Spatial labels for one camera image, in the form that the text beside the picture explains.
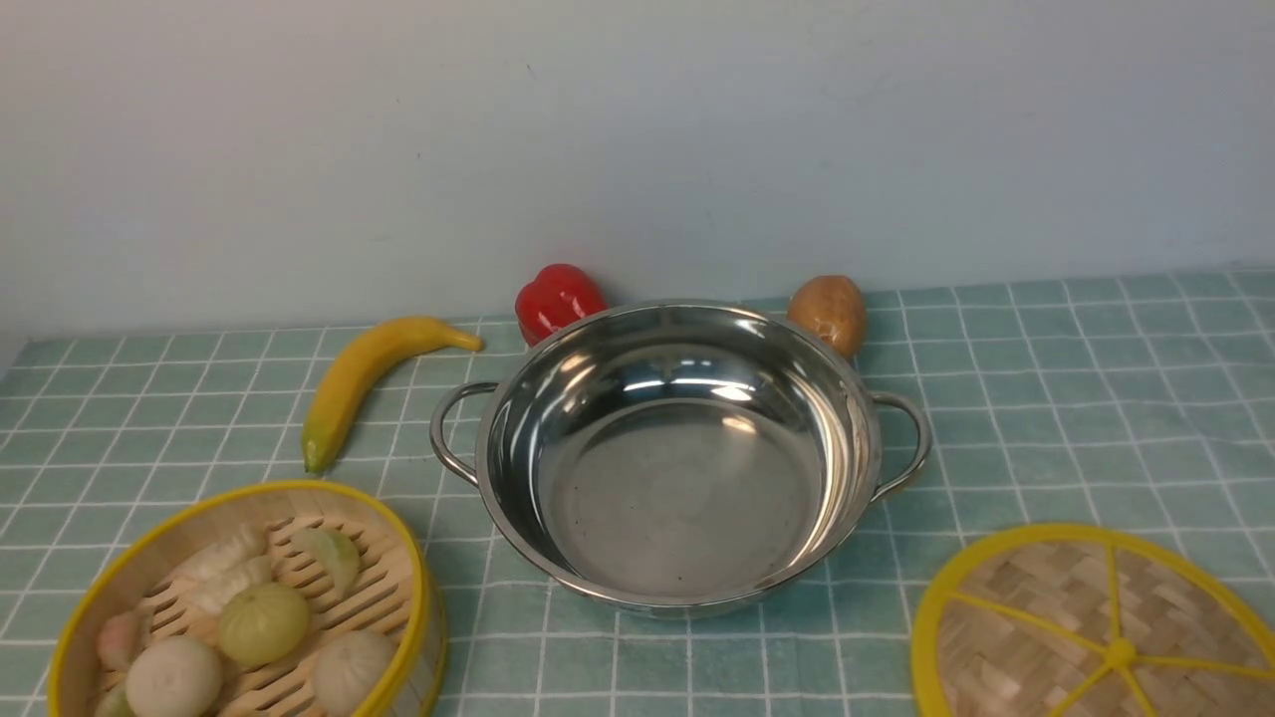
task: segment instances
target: white grid line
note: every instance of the white grid line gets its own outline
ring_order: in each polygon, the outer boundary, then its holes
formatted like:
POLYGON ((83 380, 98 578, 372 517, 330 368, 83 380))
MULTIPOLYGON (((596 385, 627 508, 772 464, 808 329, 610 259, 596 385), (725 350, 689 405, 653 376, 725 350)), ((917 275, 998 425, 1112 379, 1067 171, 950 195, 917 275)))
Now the white grid line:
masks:
MULTIPOLYGON (((1179 286, 1178 279, 1176 277, 1170 277, 1170 281, 1173 281, 1174 286, 1179 286)), ((1125 282, 1121 282, 1121 288, 1122 290, 1125 288, 1125 282)), ((1261 325, 1261 319, 1256 315, 1256 313, 1252 311, 1252 306, 1250 304, 1244 304, 1244 306, 1246 310, 1250 311, 1250 315, 1252 315, 1253 322, 1257 325, 1261 325)), ((1196 334, 1204 338, 1204 332, 1200 325, 1200 318, 1196 316, 1196 310, 1191 305, 1187 305, 1187 316, 1191 318, 1191 325, 1195 327, 1196 334)), ((1205 341, 1204 343, 1205 346, 1209 347, 1209 351, 1218 360, 1218 364, 1221 365, 1221 373, 1227 376, 1227 383, 1230 384, 1230 388, 1235 392, 1235 395, 1241 397, 1241 403, 1243 403, 1244 411, 1248 412, 1248 420, 1252 421, 1253 432, 1257 435, 1262 435, 1262 431, 1258 427, 1260 421, 1257 420, 1257 413, 1253 411, 1253 406, 1250 402, 1243 401, 1244 393, 1243 390, 1241 390, 1239 381, 1235 380, 1235 375, 1230 371, 1230 366, 1228 366, 1227 362, 1221 360, 1221 355, 1218 353, 1218 350, 1213 346, 1213 342, 1205 341)), ((1172 383, 1169 384, 1169 393, 1174 398, 1178 397, 1177 389, 1173 388, 1172 383)), ((1205 450, 1209 452, 1210 459, 1214 461, 1214 469, 1216 471, 1216 476, 1219 478, 1219 482, 1221 484, 1221 492, 1223 495, 1227 496, 1227 503, 1230 505, 1230 510, 1235 514, 1235 521, 1239 522, 1239 527, 1244 532, 1244 538, 1248 540, 1248 545, 1252 546, 1253 555, 1257 556, 1257 561, 1262 564, 1262 568, 1266 570, 1266 574, 1271 578, 1271 580, 1275 580, 1275 572, 1271 570, 1271 564, 1266 560, 1266 556, 1262 554, 1262 546, 1257 543, 1257 538, 1253 537, 1253 533, 1248 529, 1248 523, 1244 521, 1244 514, 1239 510, 1239 503, 1235 501, 1235 496, 1230 491, 1230 487, 1227 485, 1227 482, 1221 480, 1221 466, 1218 464, 1216 462, 1214 448, 1206 443, 1205 450)))
MULTIPOLYGON (((956 304, 958 306, 960 305, 959 295, 956 296, 956 304)), ((969 327, 965 324, 965 313, 958 311, 958 315, 960 316, 960 333, 963 337, 965 337, 965 341, 969 342, 969 327)), ((915 362, 915 351, 913 351, 913 362, 915 362)), ((992 394, 991 392, 987 390, 987 379, 983 378, 983 373, 979 370, 977 361, 974 361, 974 375, 978 376, 978 388, 979 390, 983 392, 983 402, 987 403, 988 408, 991 410, 991 407, 993 406, 992 394)), ((1042 387, 1044 385, 1043 380, 1040 381, 1040 385, 1042 387)), ((1019 510, 1023 513, 1023 522, 1030 523, 1031 514, 1028 512, 1026 500, 1023 499, 1023 486, 1019 484, 1017 473, 1014 471, 1014 461, 1010 458, 1010 449, 1006 447, 1005 434, 1001 431, 1001 422, 996 418, 994 410, 992 413, 992 429, 996 431, 996 440, 1001 445, 1001 457, 1005 459, 1005 467, 1010 475, 1010 482, 1012 484, 1014 487, 1014 495, 1019 500, 1019 510)), ((952 496, 952 510, 956 510, 956 495, 955 492, 952 492, 951 482, 943 481, 943 490, 946 490, 949 495, 952 496)))

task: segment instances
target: banana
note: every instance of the banana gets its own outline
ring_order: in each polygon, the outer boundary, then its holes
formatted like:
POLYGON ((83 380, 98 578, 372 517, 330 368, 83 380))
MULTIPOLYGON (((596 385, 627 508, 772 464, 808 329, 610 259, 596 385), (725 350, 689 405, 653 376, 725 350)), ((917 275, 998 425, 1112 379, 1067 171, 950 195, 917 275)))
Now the banana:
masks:
POLYGON ((321 473, 346 444, 372 384, 394 365, 445 346, 481 351, 482 339, 432 316, 403 316, 367 329, 349 342, 324 374, 301 429, 307 473, 321 473))

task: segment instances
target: woven bamboo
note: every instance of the woven bamboo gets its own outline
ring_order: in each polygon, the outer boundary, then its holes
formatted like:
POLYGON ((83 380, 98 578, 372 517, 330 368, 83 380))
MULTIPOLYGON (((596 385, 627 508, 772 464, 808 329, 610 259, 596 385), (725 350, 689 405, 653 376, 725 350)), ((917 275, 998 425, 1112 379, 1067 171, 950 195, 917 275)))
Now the woven bamboo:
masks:
POLYGON ((352 630, 379 632, 400 643, 413 612, 426 605, 427 612, 417 619, 423 626, 416 633, 419 642, 400 648, 400 653, 404 649, 413 653, 398 672, 411 671, 411 675, 377 712, 419 714, 422 706, 428 711, 431 693, 436 693, 436 685, 430 683, 436 680, 446 647, 446 621, 436 588, 427 574, 417 570, 416 546, 403 540, 403 533, 366 496, 325 487, 293 487, 254 490, 240 500, 221 503, 161 528, 103 577, 105 584, 91 593, 76 616, 78 628, 64 638, 64 657, 57 666, 57 703, 62 714, 91 714, 106 691, 124 679, 121 672, 105 670, 93 649, 98 626, 111 615, 133 607, 149 612, 153 620, 148 642, 184 634, 215 647, 215 617, 186 598, 198 583, 173 577, 173 569, 245 522, 265 532, 274 578, 300 589, 314 616, 306 640, 282 660, 247 670, 223 660, 224 688, 210 712, 321 716, 309 684, 319 648, 352 630), (362 570, 343 600, 337 598, 323 566, 291 545, 292 533, 305 527, 338 529, 358 547, 362 570))
POLYGON ((1275 716, 1275 665, 1233 611, 1113 543, 983 560, 943 606, 936 656, 956 717, 1275 716))

